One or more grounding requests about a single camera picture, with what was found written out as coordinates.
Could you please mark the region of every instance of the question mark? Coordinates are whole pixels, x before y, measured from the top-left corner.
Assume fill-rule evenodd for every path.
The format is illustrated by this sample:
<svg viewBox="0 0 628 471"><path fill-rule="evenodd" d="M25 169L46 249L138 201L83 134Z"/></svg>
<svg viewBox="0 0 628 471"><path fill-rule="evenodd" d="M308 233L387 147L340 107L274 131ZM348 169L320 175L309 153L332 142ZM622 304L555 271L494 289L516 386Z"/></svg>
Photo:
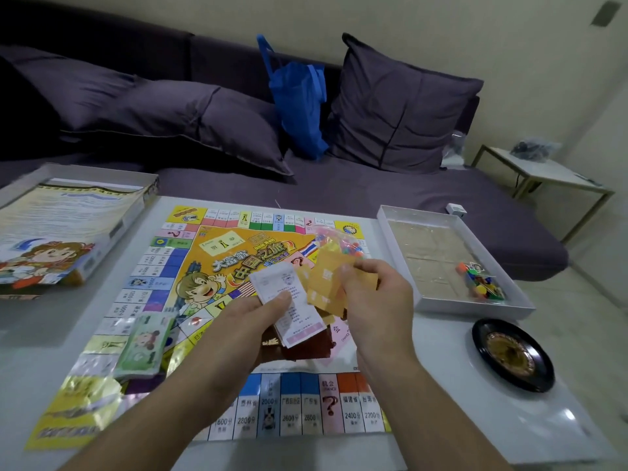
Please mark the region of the question mark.
<svg viewBox="0 0 628 471"><path fill-rule="evenodd" d="M330 400L331 403L327 407L327 414L329 416L334 416L334 410L332 410L332 406L334 406L336 403L338 403L338 399L335 396L333 396L333 395L328 395L328 396L325 396L325 397L322 398L323 403L325 403L325 400L327 400L328 398L331 399Z"/></svg>

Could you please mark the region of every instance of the purple sofa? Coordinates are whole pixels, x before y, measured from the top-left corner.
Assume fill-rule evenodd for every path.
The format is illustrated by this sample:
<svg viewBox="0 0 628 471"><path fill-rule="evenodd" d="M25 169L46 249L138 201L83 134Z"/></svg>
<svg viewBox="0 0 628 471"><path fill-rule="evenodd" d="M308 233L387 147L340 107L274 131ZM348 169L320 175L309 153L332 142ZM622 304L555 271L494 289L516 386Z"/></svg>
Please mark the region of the purple sofa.
<svg viewBox="0 0 628 471"><path fill-rule="evenodd" d="M220 85L272 102L257 49L114 15L32 0L0 0L0 44L30 46L146 79ZM340 66L325 65L328 102L322 105L322 124L338 94L340 71ZM457 130L468 132L478 102L477 97L468 102ZM0 186L48 161L156 172L162 195L310 212L373 218L379 205L444 212L446 204L459 203L468 212L467 226L514 279L542 281L568 264L567 250L534 212L477 169L403 174L331 156L314 163L288 151L285 161L294 176L283 177L228 158L205 162L206 150L190 142L157 142L161 151L176 154L156 159L150 144L138 146L135 141L56 142L45 151L28 152L27 158L9 156L5 150L0 153ZM193 162L184 160L192 157Z"/></svg>

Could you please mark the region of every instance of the white tile floor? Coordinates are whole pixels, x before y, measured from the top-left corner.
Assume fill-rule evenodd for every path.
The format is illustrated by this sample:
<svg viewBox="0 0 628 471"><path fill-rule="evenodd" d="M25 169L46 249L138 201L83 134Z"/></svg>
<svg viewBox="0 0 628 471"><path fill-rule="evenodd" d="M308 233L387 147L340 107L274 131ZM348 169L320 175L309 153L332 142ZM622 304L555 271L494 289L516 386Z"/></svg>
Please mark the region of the white tile floor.
<svg viewBox="0 0 628 471"><path fill-rule="evenodd" d="M522 328L547 351L622 460L523 469L628 470L628 314L572 268L542 283L518 284L536 306Z"/></svg>

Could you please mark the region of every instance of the wall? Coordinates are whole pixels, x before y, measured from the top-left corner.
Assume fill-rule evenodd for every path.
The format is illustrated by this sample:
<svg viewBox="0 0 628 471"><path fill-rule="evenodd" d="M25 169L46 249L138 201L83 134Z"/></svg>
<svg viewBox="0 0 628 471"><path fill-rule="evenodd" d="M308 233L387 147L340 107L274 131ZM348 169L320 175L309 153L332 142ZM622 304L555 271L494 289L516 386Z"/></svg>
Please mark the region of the wall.
<svg viewBox="0 0 628 471"><path fill-rule="evenodd" d="M523 135L568 141L628 68L628 6L608 28L589 26L605 0L52 1L251 45L262 32L278 51L332 62L348 31L394 58L484 79L468 155Z"/></svg>
<svg viewBox="0 0 628 471"><path fill-rule="evenodd" d="M572 170L616 191L568 244L574 264L628 305L628 81L602 110L578 143L560 160ZM541 187L537 215L562 237L599 196Z"/></svg>

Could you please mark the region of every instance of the game board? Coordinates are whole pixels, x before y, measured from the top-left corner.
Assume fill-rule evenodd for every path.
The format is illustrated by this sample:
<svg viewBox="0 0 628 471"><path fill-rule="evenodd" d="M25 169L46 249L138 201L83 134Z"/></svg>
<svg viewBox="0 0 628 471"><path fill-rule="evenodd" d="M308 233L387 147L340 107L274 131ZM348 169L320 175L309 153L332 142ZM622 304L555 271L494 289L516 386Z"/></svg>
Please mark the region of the game board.
<svg viewBox="0 0 628 471"><path fill-rule="evenodd" d="M38 421L26 449L71 448L91 440L172 373L229 302L255 293L250 273L278 261L313 266L315 225L354 236L369 257L360 225L350 221L176 206ZM111 373L134 318L143 311L176 314L162 372L122 386ZM356 346L346 323L335 318L330 329L334 347L329 358L260 365L229 409L195 440L390 432L357 371Z"/></svg>

